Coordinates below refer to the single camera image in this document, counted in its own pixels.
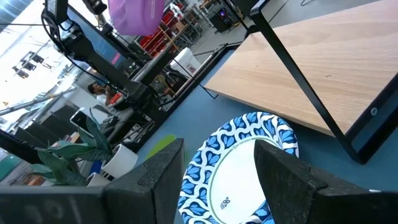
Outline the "yellow plastic cup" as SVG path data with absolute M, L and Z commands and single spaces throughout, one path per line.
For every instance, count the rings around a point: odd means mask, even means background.
M 146 159 L 151 158 L 155 154 L 157 154 L 159 151 L 161 151 L 164 147 L 168 146 L 171 142 L 175 140 L 175 136 L 173 134 L 168 134 L 165 137 L 163 137 L 161 140 L 159 140 L 155 146 L 149 151 L 149 153 L 146 156 Z

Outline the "black box lamp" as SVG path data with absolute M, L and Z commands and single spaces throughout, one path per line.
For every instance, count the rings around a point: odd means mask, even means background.
M 68 0 L 45 0 L 44 6 L 44 14 L 55 25 L 60 25 L 68 19 Z

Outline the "white plastic container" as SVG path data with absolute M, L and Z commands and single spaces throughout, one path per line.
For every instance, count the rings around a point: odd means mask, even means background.
M 199 70 L 201 63 L 194 56 L 193 52 L 186 47 L 171 61 L 170 67 L 190 78 Z

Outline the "person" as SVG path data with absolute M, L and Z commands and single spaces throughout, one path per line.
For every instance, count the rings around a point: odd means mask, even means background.
M 117 92 L 107 85 L 100 85 L 97 82 L 89 84 L 87 90 L 106 107 L 114 107 L 124 100 L 122 93 Z

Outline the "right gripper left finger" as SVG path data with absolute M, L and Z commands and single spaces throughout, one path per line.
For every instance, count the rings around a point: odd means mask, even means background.
M 173 224 L 183 158 L 177 138 L 103 187 L 0 187 L 0 224 Z

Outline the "green leafy plant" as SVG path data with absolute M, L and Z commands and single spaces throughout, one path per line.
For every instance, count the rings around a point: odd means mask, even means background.
M 41 164 L 32 164 L 34 175 L 39 175 L 55 185 L 87 186 L 88 182 L 77 167 L 76 162 L 58 157 L 52 152 L 38 152 Z
M 39 151 L 52 152 L 64 159 L 83 159 L 86 161 L 108 161 L 113 157 L 111 145 L 107 137 L 100 131 L 100 124 L 93 117 L 92 112 L 87 115 L 86 125 L 89 134 L 78 128 L 79 138 L 82 143 L 66 141 L 57 142 L 57 147 L 38 149 Z

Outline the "black computer tower lit fan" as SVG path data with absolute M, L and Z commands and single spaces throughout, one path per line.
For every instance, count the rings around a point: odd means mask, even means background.
M 233 25 L 233 22 L 225 7 L 220 8 L 216 12 L 210 13 L 209 20 L 215 27 L 216 31 L 219 33 L 223 33 L 226 30 L 230 30 L 230 28 L 232 28 Z

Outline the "blue panel pink sticker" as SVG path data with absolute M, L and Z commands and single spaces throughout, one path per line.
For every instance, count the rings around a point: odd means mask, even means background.
M 94 50 L 108 63 L 116 68 L 128 68 L 133 61 L 123 53 L 121 49 L 112 44 L 99 29 L 95 28 L 87 19 L 85 19 L 76 9 L 68 6 L 67 14 L 69 18 L 76 22 L 90 40 Z

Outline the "blue table mat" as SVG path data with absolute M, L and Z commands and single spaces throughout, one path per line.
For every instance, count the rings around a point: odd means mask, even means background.
M 138 163 L 166 135 L 182 138 L 188 164 L 211 133 L 231 119 L 255 108 L 227 97 L 213 99 L 200 86 L 183 100 L 163 125 L 138 151 Z M 365 165 L 353 161 L 339 142 L 326 134 L 289 123 L 298 138 L 299 157 L 315 167 L 367 189 L 398 191 L 398 128 Z

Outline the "white plant pot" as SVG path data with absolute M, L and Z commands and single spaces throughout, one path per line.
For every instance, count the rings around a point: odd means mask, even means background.
M 101 170 L 117 179 L 132 171 L 138 158 L 135 152 L 119 144 L 114 148 L 113 157 L 101 165 Z
M 111 181 L 104 178 L 102 175 L 100 175 L 99 173 L 92 173 L 90 174 L 87 179 L 87 187 L 101 187 L 101 186 L 105 186 L 107 184 L 109 184 Z

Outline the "blue patterned paper bowl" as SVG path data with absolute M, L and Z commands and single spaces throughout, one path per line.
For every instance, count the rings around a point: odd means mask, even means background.
M 267 112 L 235 117 L 212 133 L 189 162 L 178 211 L 184 224 L 275 224 L 254 162 L 263 140 L 299 155 L 289 124 Z

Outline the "purple cloth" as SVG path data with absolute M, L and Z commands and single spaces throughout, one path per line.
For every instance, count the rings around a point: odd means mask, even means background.
M 122 35 L 151 35 L 164 13 L 165 0 L 108 0 L 114 28 Z

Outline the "black frame strut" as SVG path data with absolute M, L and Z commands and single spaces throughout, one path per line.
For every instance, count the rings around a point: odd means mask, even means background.
M 113 87 L 122 86 L 127 96 L 132 99 L 138 100 L 149 91 L 147 86 L 141 82 L 128 79 L 127 76 L 98 54 L 90 40 L 80 29 L 68 31 L 61 35 L 59 42 L 60 50 L 75 66 L 78 66 L 75 63 L 76 61 L 87 63 L 104 76 Z

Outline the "rack with red bins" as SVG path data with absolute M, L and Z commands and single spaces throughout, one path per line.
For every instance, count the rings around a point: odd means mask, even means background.
M 177 39 L 182 36 L 187 24 L 182 21 L 183 16 L 178 13 L 175 16 L 174 11 L 170 8 L 171 4 L 177 6 L 178 9 L 184 9 L 180 2 L 172 1 L 167 4 L 158 28 L 151 35 L 141 36 L 138 40 L 140 47 L 151 57 L 158 56 L 167 47 L 170 47 L 172 53 L 180 51 Z

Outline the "black metal shelf frame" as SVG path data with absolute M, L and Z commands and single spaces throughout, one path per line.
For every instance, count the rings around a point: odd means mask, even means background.
M 259 0 L 251 10 L 251 16 L 257 32 L 264 36 L 269 46 L 280 58 L 305 96 L 329 127 L 330 133 L 327 135 L 336 138 L 352 160 L 360 164 L 367 163 L 394 132 L 395 128 L 398 127 L 398 100 L 395 99 L 395 94 L 398 92 L 398 73 L 364 110 L 354 122 L 354 125 L 347 132 L 343 132 L 278 38 L 275 33 L 276 27 L 272 27 L 262 13 L 265 4 L 265 0 Z

